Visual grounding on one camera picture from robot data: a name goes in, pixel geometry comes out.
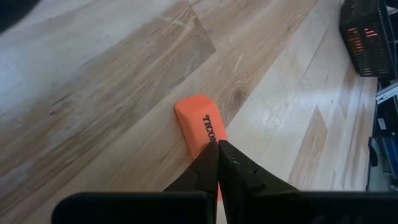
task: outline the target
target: plastic crate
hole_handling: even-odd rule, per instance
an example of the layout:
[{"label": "plastic crate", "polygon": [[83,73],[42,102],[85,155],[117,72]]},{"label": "plastic crate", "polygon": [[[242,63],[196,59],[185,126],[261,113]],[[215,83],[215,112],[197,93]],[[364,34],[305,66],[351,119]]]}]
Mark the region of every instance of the plastic crate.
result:
[{"label": "plastic crate", "polygon": [[395,79],[395,38],[384,0],[346,0],[340,33],[362,77]]}]

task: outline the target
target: wooden floor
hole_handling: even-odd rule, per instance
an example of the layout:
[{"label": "wooden floor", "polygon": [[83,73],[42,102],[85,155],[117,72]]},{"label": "wooden floor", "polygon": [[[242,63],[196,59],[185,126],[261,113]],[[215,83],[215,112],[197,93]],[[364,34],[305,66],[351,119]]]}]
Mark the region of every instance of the wooden floor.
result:
[{"label": "wooden floor", "polygon": [[42,0],[0,35],[0,223],[49,223],[75,192],[163,190],[192,161],[174,104],[197,93],[281,179],[364,190],[376,80],[353,69],[340,7]]}]

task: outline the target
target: orange eraser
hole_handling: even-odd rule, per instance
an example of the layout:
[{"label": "orange eraser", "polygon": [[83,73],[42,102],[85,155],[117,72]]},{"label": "orange eraser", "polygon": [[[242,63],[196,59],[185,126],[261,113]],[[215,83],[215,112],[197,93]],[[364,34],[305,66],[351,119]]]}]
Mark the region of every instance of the orange eraser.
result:
[{"label": "orange eraser", "polygon": [[175,113],[193,159],[209,142],[228,140],[220,111],[207,96],[195,95],[179,101]]}]

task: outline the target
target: black basket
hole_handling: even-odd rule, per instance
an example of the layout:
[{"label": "black basket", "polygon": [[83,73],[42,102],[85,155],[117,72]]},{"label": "black basket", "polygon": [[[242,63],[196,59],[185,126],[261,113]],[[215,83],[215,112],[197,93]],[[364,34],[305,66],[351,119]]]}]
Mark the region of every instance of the black basket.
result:
[{"label": "black basket", "polygon": [[359,75],[397,77],[395,38],[384,0],[346,0],[340,33]]}]

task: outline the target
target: black plastic part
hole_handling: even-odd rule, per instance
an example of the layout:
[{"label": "black plastic part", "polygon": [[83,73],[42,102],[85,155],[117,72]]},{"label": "black plastic part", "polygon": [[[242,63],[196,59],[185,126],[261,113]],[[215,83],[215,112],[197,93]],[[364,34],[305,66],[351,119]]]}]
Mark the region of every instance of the black plastic part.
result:
[{"label": "black plastic part", "polygon": [[0,34],[18,23],[40,0],[0,0]]},{"label": "black plastic part", "polygon": [[377,167],[379,165],[379,158],[378,158],[376,150],[374,148],[379,147],[379,144],[377,143],[377,141],[374,138],[369,138],[368,146],[369,146],[370,164],[373,167]]},{"label": "black plastic part", "polygon": [[362,77],[397,78],[395,38],[384,0],[346,0],[340,33]]},{"label": "black plastic part", "polygon": [[62,200],[52,223],[213,223],[205,192],[82,193]]},{"label": "black plastic part", "polygon": [[229,142],[220,141],[219,147],[219,182],[229,224],[252,223],[252,198],[257,194],[297,191],[257,165]]},{"label": "black plastic part", "polygon": [[258,195],[251,223],[397,223],[398,194],[292,192]]},{"label": "black plastic part", "polygon": [[392,31],[394,32],[394,37],[398,37],[398,13],[394,13],[389,16],[391,21]]},{"label": "black plastic part", "polygon": [[386,5],[398,9],[398,0],[386,0]]},{"label": "black plastic part", "polygon": [[72,195],[56,206],[52,223],[215,223],[218,156],[209,144],[164,192]]}]

